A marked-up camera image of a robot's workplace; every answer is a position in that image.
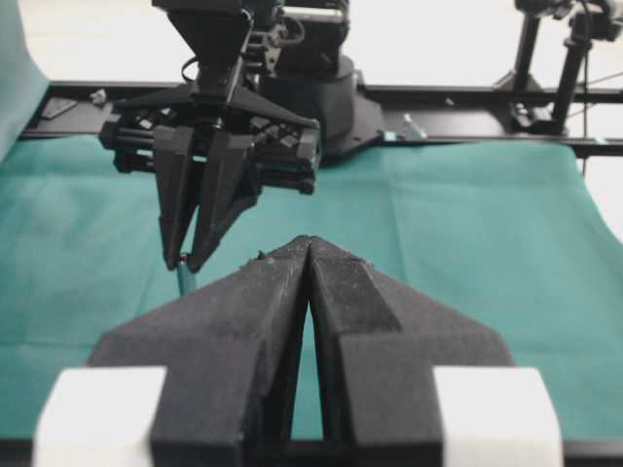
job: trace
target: teal backdrop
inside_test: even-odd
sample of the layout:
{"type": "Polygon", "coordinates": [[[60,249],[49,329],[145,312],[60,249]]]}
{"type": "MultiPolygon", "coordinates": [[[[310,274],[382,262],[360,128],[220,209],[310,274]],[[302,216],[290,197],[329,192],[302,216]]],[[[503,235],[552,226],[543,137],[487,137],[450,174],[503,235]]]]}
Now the teal backdrop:
{"type": "Polygon", "coordinates": [[[48,88],[26,48],[18,0],[0,0],[0,162],[48,88]]]}
{"type": "MultiPolygon", "coordinates": [[[[31,434],[56,374],[102,332],[176,297],[157,218],[153,176],[116,173],[94,138],[19,143],[0,165],[0,437],[31,434]]],[[[570,149],[365,151],[323,169],[312,197],[267,189],[199,284],[298,234],[498,329],[543,373],[567,437],[623,435],[623,247],[570,149]]],[[[308,323],[299,438],[321,436],[312,341],[308,323]]]]}

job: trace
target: white tape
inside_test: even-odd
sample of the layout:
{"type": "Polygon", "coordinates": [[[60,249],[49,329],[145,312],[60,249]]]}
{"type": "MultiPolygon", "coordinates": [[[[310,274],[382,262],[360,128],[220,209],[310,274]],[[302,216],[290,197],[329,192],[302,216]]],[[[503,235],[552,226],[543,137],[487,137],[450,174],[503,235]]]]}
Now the white tape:
{"type": "Polygon", "coordinates": [[[560,425],[535,369],[435,367],[445,467],[562,467],[560,425]]]}
{"type": "Polygon", "coordinates": [[[34,467],[151,467],[166,369],[65,370],[35,432],[34,467]]]}

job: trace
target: green cloth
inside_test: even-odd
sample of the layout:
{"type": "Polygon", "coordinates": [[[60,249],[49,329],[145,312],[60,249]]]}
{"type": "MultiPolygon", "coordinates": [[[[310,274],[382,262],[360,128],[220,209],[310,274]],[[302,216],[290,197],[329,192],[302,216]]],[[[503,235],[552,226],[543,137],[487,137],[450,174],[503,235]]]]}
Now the green cloth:
{"type": "Polygon", "coordinates": [[[28,54],[18,0],[0,1],[0,162],[39,106],[48,80],[28,54]]]}
{"type": "MultiPolygon", "coordinates": [[[[0,437],[29,436],[57,372],[110,327],[176,297],[153,176],[96,140],[19,143],[0,166],[0,437]]],[[[371,149],[316,194],[266,190],[199,284],[318,234],[497,328],[543,372],[569,438],[623,435],[623,248],[554,145],[371,149]]],[[[306,329],[294,434],[320,436],[306,329]]]]}

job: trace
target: black metal frame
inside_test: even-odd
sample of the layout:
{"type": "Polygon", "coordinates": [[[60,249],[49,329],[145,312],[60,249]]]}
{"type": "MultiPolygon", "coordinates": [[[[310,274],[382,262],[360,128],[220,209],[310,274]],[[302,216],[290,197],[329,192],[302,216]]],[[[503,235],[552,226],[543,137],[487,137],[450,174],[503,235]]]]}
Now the black metal frame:
{"type": "MultiPolygon", "coordinates": [[[[100,109],[91,105],[90,95],[105,89],[110,100],[127,99],[155,90],[165,90],[177,86],[174,83],[84,83],[53,82],[28,127],[21,135],[22,140],[57,138],[72,135],[96,135],[110,112],[108,107],[100,109]],[[51,122],[41,119],[45,103],[52,97],[65,97],[79,101],[74,109],[58,116],[51,122]]],[[[385,119],[385,132],[396,134],[395,140],[387,140],[383,135],[372,145],[384,147],[424,146],[440,144],[470,143],[478,141],[540,141],[570,146],[579,159],[591,156],[623,157],[623,138],[607,140],[596,138],[569,138],[555,135],[533,135],[518,132],[513,128],[508,109],[513,103],[522,102],[527,106],[545,106],[556,101],[557,90],[502,90],[493,87],[397,87],[358,85],[358,92],[374,102],[381,104],[385,119]],[[455,127],[437,127],[430,131],[428,138],[409,140],[405,137],[402,117],[414,114],[417,117],[437,116],[460,117],[470,126],[470,134],[456,134],[455,127]],[[483,127],[478,118],[487,116],[497,122],[495,128],[483,127]]],[[[591,90],[588,94],[579,90],[574,101],[591,104],[623,104],[623,90],[591,90]]]]}
{"type": "MultiPolygon", "coordinates": [[[[32,442],[30,440],[0,441],[0,466],[29,467],[32,442]]],[[[171,459],[173,465],[183,466],[191,449],[171,449],[154,446],[154,452],[171,459]]],[[[429,448],[422,446],[418,465],[437,467],[427,460],[429,448]]],[[[263,445],[247,453],[248,467],[345,467],[355,459],[355,449],[321,441],[293,441],[286,444],[263,445]]],[[[579,441],[564,443],[566,467],[612,467],[623,464],[623,441],[579,441]]]]}

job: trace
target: cable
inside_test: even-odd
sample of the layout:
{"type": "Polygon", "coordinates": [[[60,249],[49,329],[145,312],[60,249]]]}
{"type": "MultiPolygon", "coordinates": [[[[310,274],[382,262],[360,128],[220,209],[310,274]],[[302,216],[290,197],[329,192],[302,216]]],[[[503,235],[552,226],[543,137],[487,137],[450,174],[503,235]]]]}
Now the cable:
{"type": "Polygon", "coordinates": [[[198,61],[199,61],[199,59],[194,56],[193,58],[189,59],[186,63],[184,63],[182,65],[182,78],[184,78],[184,81],[186,83],[194,83],[195,82],[195,80],[189,78],[186,75],[186,70],[188,69],[189,66],[191,66],[193,63],[197,63],[198,61]]]}
{"type": "MultiPolygon", "coordinates": [[[[589,86],[593,86],[593,85],[598,85],[599,83],[604,83],[606,81],[610,81],[613,80],[615,78],[619,78],[623,76],[623,71],[619,72],[619,73],[614,73],[613,75],[608,75],[608,76],[604,76],[602,78],[599,78],[597,80],[591,81],[589,82],[589,86]]],[[[584,86],[584,82],[579,83],[579,86],[584,86]]]]}
{"type": "Polygon", "coordinates": [[[286,48],[286,47],[294,47],[294,46],[298,46],[302,44],[303,41],[305,41],[305,36],[306,36],[305,26],[296,18],[283,17],[283,19],[285,21],[292,21],[293,23],[295,23],[296,26],[299,28],[299,34],[298,36],[295,36],[293,39],[281,39],[280,38],[278,41],[278,46],[281,48],[286,48]]]}
{"type": "Polygon", "coordinates": [[[588,105],[588,109],[586,109],[586,110],[584,110],[584,109],[578,110],[577,112],[574,112],[574,113],[570,114],[567,117],[567,120],[573,119],[573,118],[577,117],[578,115],[583,115],[587,110],[591,110],[593,107],[597,107],[597,104],[589,104],[588,105]]]}

